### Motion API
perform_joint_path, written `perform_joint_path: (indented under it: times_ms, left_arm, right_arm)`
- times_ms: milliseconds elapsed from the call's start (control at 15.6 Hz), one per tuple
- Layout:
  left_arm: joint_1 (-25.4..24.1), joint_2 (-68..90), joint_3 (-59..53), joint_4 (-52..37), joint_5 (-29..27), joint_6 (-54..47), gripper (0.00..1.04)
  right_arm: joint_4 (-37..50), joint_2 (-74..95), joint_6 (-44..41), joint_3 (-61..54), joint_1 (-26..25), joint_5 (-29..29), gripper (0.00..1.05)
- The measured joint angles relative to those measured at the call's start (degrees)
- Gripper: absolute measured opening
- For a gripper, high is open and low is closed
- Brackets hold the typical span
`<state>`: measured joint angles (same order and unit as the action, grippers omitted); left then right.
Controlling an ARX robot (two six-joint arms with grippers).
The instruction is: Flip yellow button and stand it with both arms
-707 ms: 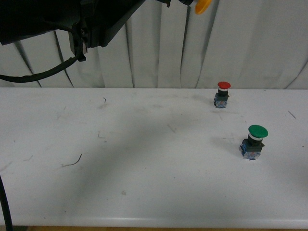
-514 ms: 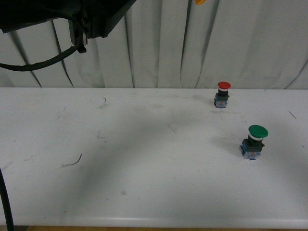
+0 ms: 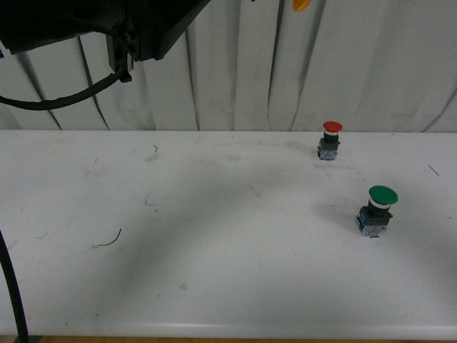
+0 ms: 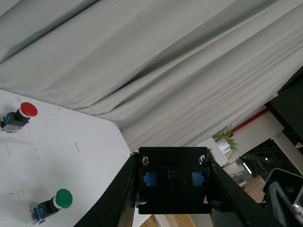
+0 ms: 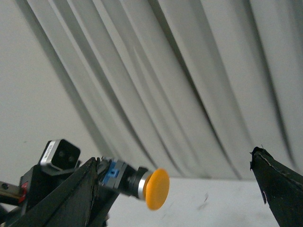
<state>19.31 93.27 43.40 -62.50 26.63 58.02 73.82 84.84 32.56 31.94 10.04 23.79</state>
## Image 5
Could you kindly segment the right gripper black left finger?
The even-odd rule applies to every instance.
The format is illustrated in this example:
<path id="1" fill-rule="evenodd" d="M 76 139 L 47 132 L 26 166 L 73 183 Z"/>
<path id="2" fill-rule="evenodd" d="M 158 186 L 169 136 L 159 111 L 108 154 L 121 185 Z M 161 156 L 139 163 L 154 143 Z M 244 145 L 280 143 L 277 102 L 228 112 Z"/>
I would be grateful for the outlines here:
<path id="1" fill-rule="evenodd" d="M 21 178 L 21 202 L 8 227 L 86 227 L 97 195 L 97 160 L 51 172 L 35 165 Z"/>

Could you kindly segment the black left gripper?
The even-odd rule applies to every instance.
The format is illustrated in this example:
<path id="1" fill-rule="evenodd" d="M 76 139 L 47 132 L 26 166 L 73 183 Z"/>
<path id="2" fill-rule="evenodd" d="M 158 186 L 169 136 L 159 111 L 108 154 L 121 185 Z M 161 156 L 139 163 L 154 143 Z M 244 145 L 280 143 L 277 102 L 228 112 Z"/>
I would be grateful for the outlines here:
<path id="1" fill-rule="evenodd" d="M 100 187 L 89 227 L 107 227 L 108 213 L 118 197 Z M 46 173 L 39 165 L 20 180 L 17 207 L 0 213 L 2 227 L 80 227 L 82 225 L 82 169 Z"/>

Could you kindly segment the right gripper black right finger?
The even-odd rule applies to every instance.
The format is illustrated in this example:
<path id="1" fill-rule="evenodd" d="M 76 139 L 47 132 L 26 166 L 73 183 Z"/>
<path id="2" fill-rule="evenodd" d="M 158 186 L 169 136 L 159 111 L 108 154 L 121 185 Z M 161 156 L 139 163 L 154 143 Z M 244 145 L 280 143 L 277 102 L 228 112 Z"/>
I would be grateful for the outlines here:
<path id="1" fill-rule="evenodd" d="M 253 171 L 264 203 L 280 227 L 303 225 L 303 176 L 276 161 L 265 149 L 251 152 Z"/>

